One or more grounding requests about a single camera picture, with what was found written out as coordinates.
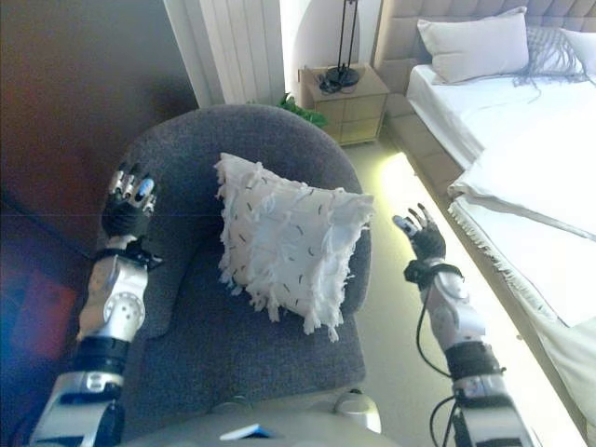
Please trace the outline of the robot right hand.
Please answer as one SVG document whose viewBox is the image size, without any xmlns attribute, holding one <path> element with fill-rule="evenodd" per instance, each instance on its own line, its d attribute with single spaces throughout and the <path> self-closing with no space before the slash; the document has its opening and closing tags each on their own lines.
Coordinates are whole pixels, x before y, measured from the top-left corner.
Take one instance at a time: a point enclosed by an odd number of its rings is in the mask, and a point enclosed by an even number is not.
<svg viewBox="0 0 596 447">
<path fill-rule="evenodd" d="M 444 259 L 446 242 L 443 235 L 427 208 L 421 203 L 417 207 L 418 211 L 408 208 L 406 217 L 395 215 L 393 224 L 409 239 L 417 260 Z"/>
</svg>

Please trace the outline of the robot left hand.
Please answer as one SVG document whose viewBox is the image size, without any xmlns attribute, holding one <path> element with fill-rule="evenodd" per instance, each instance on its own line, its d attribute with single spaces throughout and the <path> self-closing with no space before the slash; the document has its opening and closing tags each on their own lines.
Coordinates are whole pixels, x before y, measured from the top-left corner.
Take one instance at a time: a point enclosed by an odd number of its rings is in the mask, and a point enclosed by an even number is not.
<svg viewBox="0 0 596 447">
<path fill-rule="evenodd" d="M 156 181 L 140 163 L 123 162 L 108 185 L 102 229 L 108 237 L 144 237 L 156 205 Z"/>
</svg>

